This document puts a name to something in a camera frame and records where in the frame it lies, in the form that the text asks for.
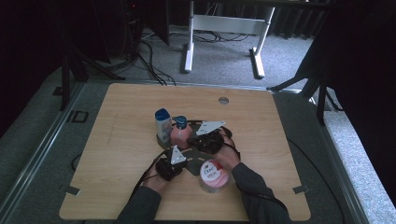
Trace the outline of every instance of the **person's left hand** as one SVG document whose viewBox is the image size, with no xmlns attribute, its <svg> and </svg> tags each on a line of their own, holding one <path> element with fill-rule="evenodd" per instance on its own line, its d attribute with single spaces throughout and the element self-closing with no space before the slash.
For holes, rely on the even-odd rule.
<svg viewBox="0 0 396 224">
<path fill-rule="evenodd" d="M 163 179 L 160 174 L 158 174 L 157 170 L 155 169 L 155 164 L 151 167 L 146 175 L 146 180 L 143 181 L 142 186 L 148 187 L 157 191 L 159 194 L 163 194 L 163 191 L 168 186 L 169 181 Z"/>
</svg>

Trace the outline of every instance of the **white bottle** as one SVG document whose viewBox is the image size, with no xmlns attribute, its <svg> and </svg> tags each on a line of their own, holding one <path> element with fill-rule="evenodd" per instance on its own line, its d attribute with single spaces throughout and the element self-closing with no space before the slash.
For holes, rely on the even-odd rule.
<svg viewBox="0 0 396 224">
<path fill-rule="evenodd" d="M 166 109 L 161 108 L 155 112 L 155 122 L 157 125 L 157 136 L 163 142 L 166 143 L 170 140 L 172 131 L 172 120 Z"/>
</svg>

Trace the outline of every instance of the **white metal frame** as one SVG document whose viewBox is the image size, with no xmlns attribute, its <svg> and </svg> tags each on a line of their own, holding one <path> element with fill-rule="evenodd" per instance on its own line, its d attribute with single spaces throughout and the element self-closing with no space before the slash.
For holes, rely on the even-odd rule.
<svg viewBox="0 0 396 224">
<path fill-rule="evenodd" d="M 264 68 L 262 66 L 262 46 L 268 33 L 268 28 L 274 14 L 274 7 L 264 20 L 241 19 L 219 16 L 194 15 L 194 2 L 190 2 L 190 22 L 189 22 L 189 44 L 187 46 L 185 71 L 192 71 L 192 56 L 194 52 L 193 32 L 194 30 L 216 31 L 224 33 L 237 33 L 245 35 L 259 35 L 259 43 L 256 48 L 252 48 L 253 62 L 257 75 L 265 77 Z"/>
</svg>

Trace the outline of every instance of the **pink container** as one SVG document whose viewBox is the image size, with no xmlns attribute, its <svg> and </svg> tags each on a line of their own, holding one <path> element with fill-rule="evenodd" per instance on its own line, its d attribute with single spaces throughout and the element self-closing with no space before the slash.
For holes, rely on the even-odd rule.
<svg viewBox="0 0 396 224">
<path fill-rule="evenodd" d="M 205 161 L 200 171 L 201 188 L 208 193 L 216 193 L 227 184 L 230 176 L 215 160 Z"/>
</svg>

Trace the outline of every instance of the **person's arm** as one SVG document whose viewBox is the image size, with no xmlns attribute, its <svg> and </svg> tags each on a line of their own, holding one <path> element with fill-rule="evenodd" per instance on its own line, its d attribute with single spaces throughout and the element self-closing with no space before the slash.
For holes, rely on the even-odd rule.
<svg viewBox="0 0 396 224">
<path fill-rule="evenodd" d="M 224 137 L 224 142 L 233 146 L 233 142 Z M 239 160 L 236 152 L 224 146 L 214 155 L 214 158 L 227 170 L 231 171 L 235 184 L 241 190 L 242 203 L 250 223 L 291 223 L 288 212 L 282 203 L 271 200 L 275 198 L 261 175 L 249 169 Z"/>
<path fill-rule="evenodd" d="M 148 172 L 147 177 L 150 176 L 153 177 L 143 182 L 132 199 L 122 209 L 117 218 L 117 224 L 148 224 L 154 221 L 161 202 L 161 194 L 169 182 L 158 175 L 155 165 Z"/>
</svg>

